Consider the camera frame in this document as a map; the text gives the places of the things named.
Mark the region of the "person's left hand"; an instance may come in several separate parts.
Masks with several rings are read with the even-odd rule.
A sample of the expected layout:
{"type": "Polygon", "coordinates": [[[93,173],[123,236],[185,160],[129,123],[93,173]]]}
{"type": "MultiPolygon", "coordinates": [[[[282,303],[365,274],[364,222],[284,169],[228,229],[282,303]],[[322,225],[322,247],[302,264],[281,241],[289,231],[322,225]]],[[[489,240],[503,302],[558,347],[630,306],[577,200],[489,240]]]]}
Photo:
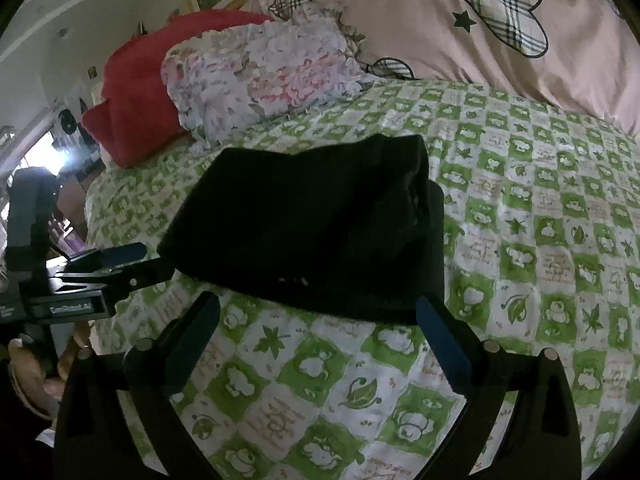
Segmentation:
{"type": "Polygon", "coordinates": [[[58,376],[47,378],[43,365],[28,350],[21,338],[9,342],[9,357],[13,377],[17,381],[20,398],[24,398],[35,410],[49,418],[58,414],[66,380],[70,374],[73,360],[78,352],[91,349],[90,334],[93,322],[81,321],[75,324],[73,337],[67,341],[62,356],[58,359],[58,376]]]}

